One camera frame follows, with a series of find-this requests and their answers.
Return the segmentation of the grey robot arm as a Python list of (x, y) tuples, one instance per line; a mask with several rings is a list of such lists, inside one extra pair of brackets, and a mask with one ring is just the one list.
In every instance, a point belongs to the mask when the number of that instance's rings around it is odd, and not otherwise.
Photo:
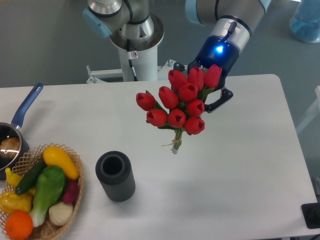
[[(188, 68), (222, 69), (216, 90), (220, 98), (205, 104), (211, 113), (233, 97), (226, 77), (252, 33), (268, 10), (268, 0), (188, 0), (187, 19), (214, 27)], [(87, 25), (117, 47), (125, 82), (155, 81), (158, 73), (158, 45), (164, 37), (161, 20), (150, 12), (147, 0), (90, 0), (82, 12)]]

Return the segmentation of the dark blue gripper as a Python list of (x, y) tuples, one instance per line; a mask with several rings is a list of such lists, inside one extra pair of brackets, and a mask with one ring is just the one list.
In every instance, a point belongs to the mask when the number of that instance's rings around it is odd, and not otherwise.
[(209, 36), (195, 59), (187, 65), (180, 62), (173, 64), (173, 70), (179, 71), (187, 75), (193, 67), (203, 66), (209, 69), (212, 65), (217, 65), (222, 68), (220, 79), (217, 85), (217, 90), (220, 89), (220, 98), (213, 103), (205, 104), (204, 111), (213, 113), (216, 109), (228, 102), (233, 96), (233, 92), (225, 87), (226, 77), (231, 68), (235, 64), (240, 55), (237, 46), (230, 42), (229, 36)]

